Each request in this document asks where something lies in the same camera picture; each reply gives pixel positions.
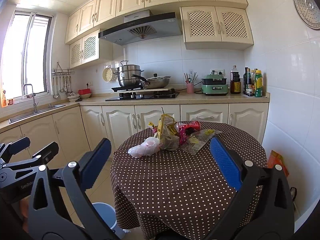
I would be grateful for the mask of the gold foil snack bag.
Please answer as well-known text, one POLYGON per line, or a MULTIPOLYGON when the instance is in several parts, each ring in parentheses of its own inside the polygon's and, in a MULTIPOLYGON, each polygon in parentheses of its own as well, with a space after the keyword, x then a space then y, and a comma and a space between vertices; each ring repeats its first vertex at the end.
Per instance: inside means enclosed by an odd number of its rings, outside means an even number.
POLYGON ((179 131, 176 129, 177 122, 168 115, 162 114, 158 126, 156 137, 159 139, 161 150, 176 151, 180 145, 179 131))

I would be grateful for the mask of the round steel steamer tray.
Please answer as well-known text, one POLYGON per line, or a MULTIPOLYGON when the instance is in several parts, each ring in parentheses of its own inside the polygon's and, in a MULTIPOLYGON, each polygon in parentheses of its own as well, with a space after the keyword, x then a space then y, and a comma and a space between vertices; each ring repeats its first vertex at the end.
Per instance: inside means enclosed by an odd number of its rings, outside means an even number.
POLYGON ((319 7, 315 0, 293 0, 300 19, 311 29, 319 30, 319 7))

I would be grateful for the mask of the green electric cooker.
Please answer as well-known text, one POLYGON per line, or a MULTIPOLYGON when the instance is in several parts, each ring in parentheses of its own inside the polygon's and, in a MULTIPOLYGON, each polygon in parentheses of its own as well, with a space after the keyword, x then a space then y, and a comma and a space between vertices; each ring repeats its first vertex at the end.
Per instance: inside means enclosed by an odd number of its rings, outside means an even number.
POLYGON ((201 92, 204 95, 227 95, 229 92, 227 79, 213 71, 202 78, 201 92))

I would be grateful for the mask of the clear yellow bread wrapper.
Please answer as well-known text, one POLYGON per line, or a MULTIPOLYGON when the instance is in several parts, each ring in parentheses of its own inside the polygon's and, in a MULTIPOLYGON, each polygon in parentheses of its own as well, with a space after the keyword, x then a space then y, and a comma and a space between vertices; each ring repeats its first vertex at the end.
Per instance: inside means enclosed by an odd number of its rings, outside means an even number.
POLYGON ((202 129, 194 132, 180 146, 180 149, 184 152, 190 153, 191 155, 196 155, 208 141, 221 133, 221 131, 215 129, 202 129))

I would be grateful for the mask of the dark oil bottle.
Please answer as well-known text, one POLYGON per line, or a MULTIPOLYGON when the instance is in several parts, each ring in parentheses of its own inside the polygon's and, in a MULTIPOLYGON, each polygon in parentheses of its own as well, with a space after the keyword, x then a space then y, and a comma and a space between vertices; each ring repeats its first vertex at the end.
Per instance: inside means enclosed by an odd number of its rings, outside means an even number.
POLYGON ((245 67, 245 73, 243 75, 243 93, 247 96, 253 96, 253 88, 251 81, 251 70, 245 67))

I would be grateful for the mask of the cream round strainer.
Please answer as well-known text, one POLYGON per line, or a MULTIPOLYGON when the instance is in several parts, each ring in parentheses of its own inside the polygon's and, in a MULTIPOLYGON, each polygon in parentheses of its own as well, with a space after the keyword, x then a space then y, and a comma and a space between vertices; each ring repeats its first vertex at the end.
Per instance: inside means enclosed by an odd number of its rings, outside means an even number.
POLYGON ((106 67, 103 70, 103 80, 105 82, 112 82, 114 80, 115 74, 113 73, 113 69, 111 67, 106 67))

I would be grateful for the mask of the magenta snack wrapper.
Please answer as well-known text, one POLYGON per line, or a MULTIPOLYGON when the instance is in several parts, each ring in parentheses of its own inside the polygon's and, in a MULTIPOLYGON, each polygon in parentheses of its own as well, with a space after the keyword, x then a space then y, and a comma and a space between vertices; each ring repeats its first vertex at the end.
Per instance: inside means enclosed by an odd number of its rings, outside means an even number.
POLYGON ((179 131, 179 137, 180 137, 180 141, 179 141, 179 144, 182 145, 185 143, 185 141, 189 138, 189 136, 194 133, 194 129, 189 127, 189 128, 185 128, 185 127, 182 127, 180 128, 180 131, 179 131))

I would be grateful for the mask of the chrome sink faucet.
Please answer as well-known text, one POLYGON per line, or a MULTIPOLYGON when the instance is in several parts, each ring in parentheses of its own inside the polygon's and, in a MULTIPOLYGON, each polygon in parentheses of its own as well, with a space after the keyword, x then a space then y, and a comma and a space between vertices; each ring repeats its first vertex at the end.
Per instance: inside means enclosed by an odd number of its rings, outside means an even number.
POLYGON ((33 100, 33 113, 37 113, 38 110, 37 110, 37 105, 38 103, 36 102, 35 100, 35 93, 34 93, 34 90, 33 90, 33 85, 31 83, 25 83, 23 85, 23 96, 25 98, 28 98, 28 99, 32 99, 33 100), (28 90, 27 90, 27 87, 30 86, 31 87, 31 93, 28 93, 28 90))

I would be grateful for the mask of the white plastic bag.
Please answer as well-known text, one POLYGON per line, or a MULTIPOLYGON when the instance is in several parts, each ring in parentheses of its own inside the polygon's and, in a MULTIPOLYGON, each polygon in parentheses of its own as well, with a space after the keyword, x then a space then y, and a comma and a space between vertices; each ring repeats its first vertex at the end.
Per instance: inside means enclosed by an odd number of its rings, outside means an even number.
POLYGON ((151 156, 160 150, 160 140, 156 137, 148 137, 145 141, 128 150, 128 154, 134 158, 141 158, 151 156))

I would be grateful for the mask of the stainless steel steamer pot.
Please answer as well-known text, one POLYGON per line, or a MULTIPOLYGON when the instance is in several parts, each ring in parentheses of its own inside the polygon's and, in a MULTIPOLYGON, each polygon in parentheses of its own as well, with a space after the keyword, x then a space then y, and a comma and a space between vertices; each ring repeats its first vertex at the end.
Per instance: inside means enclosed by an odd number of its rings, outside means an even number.
POLYGON ((140 85, 140 79, 133 75, 141 76, 142 72, 144 72, 144 70, 141 70, 139 65, 129 64, 128 60, 123 60, 120 62, 114 75, 117 76, 118 83, 121 87, 136 86, 140 85))

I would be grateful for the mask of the crushed red soda can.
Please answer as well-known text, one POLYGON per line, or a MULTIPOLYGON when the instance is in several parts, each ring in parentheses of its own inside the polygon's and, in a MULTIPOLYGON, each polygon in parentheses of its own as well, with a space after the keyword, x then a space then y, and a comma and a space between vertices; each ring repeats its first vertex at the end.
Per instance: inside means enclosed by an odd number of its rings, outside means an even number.
POLYGON ((199 121, 191 121, 189 123, 178 122, 177 128, 179 133, 191 135, 192 133, 198 132, 201 130, 201 124, 199 121))

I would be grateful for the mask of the green yellow bottle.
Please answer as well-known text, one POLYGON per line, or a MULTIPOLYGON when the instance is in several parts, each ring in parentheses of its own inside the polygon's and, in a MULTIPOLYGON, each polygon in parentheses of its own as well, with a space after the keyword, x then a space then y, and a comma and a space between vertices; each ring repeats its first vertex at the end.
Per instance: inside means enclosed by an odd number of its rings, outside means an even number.
POLYGON ((263 96, 263 76, 262 76, 261 70, 257 69, 255 71, 254 85, 255 85, 254 96, 257 98, 262 97, 263 96))

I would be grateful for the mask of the dark soy sauce bottle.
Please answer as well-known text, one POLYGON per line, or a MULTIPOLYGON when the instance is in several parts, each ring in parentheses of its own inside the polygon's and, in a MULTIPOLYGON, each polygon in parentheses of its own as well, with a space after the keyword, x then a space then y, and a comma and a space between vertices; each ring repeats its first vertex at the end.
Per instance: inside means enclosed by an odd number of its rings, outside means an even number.
POLYGON ((231 94, 241 93, 241 79, 240 79, 239 71, 236 65, 233 66, 230 72, 230 93, 231 94))

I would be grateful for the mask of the red white bowl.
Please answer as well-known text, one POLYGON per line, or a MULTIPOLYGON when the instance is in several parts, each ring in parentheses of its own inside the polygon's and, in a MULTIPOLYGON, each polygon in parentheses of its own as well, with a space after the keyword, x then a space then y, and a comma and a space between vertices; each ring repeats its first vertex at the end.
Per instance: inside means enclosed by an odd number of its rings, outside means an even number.
POLYGON ((78 90, 81 99, 87 99, 92 95, 92 92, 89 88, 78 90))

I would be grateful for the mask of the steel frying pan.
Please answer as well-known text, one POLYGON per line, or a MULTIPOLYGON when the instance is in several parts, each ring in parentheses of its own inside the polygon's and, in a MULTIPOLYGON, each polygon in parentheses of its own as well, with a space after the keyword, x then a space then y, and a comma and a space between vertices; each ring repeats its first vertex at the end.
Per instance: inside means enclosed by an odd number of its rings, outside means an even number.
POLYGON ((131 76, 138 78, 144 89, 164 88, 169 84, 171 79, 171 76, 154 76, 148 79, 135 74, 132 74, 131 76))

